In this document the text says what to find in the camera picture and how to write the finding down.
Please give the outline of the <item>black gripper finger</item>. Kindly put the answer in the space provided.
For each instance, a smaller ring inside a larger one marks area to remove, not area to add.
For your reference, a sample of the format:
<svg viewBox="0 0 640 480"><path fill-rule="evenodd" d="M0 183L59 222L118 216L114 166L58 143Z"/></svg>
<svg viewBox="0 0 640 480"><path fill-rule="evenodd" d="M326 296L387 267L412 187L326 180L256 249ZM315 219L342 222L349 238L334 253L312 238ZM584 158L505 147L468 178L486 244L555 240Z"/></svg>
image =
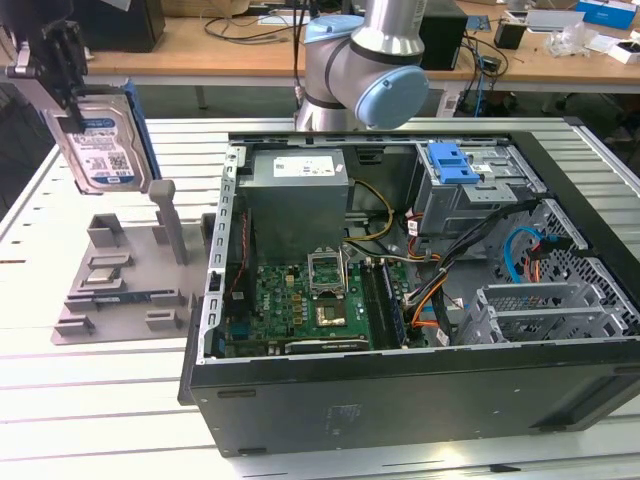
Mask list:
<svg viewBox="0 0 640 480"><path fill-rule="evenodd" d="M43 28L42 34L46 51L45 79L52 97L66 114L62 129L65 133L83 133L79 97L84 93L88 67L79 25L53 22Z"/></svg>

